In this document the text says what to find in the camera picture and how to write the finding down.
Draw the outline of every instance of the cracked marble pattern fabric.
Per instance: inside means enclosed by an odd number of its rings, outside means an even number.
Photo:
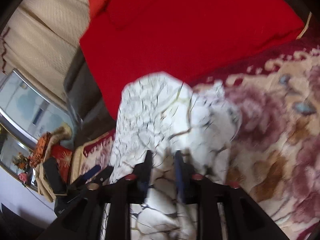
[[[132,240],[196,239],[196,207],[176,196],[173,153],[181,150],[201,174],[223,183],[230,141],[241,122],[237,108],[225,100],[221,82],[196,94],[185,83],[156,73],[128,84],[122,93],[110,165],[110,182],[132,172],[152,150],[153,169],[143,205],[131,205]],[[106,206],[101,227],[104,239]]]

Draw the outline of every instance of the black device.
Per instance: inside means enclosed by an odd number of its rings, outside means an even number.
[[[62,214],[38,240],[96,240],[99,237],[105,203],[111,203],[106,240],[130,240],[129,204],[142,204],[147,196],[152,169],[152,152],[143,163],[118,182],[102,186],[113,167],[107,167],[91,183],[77,188]],[[223,204],[228,240],[288,240],[282,230],[241,188],[213,183],[174,156],[177,192],[180,200],[198,204],[197,240],[222,240],[218,203]]]

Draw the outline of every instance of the white wall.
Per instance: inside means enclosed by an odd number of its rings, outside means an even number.
[[[0,202],[25,220],[42,228],[56,218],[54,202],[49,203],[35,191],[25,188],[0,166]]]

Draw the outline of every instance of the cable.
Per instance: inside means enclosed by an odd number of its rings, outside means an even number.
[[[50,210],[52,210],[52,211],[54,212],[54,210],[53,210],[52,208],[50,208],[50,207],[49,207],[48,205],[46,205],[40,198],[38,198],[35,194],[33,194],[28,187],[26,187],[26,189],[28,189],[29,192],[30,192],[37,200],[39,200],[43,205],[45,205],[47,208],[49,208]]]

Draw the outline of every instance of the beige curtain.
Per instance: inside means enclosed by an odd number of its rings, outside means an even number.
[[[63,80],[89,23],[88,0],[23,0],[1,34],[4,70],[17,68],[65,106]]]

